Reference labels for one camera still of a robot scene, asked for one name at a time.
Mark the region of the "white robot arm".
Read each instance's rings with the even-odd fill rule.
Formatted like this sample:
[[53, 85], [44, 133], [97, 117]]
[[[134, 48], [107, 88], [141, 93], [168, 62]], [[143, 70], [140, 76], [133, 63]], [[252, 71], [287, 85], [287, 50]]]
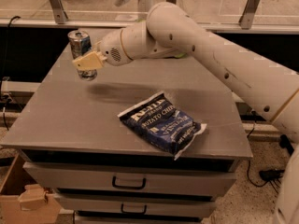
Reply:
[[73, 64], [80, 71], [120, 66], [176, 51], [191, 55], [231, 91], [299, 144], [299, 74], [199, 26], [175, 4], [154, 5], [147, 18], [104, 36]]

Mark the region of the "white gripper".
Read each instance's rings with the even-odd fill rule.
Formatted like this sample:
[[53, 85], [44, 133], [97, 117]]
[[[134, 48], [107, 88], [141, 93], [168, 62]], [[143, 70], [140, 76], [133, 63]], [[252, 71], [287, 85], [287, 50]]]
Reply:
[[79, 71], [97, 70], [107, 62], [114, 66], [128, 64], [132, 59], [124, 51], [121, 41], [122, 29], [105, 35], [94, 44], [97, 51], [90, 51], [72, 61]]

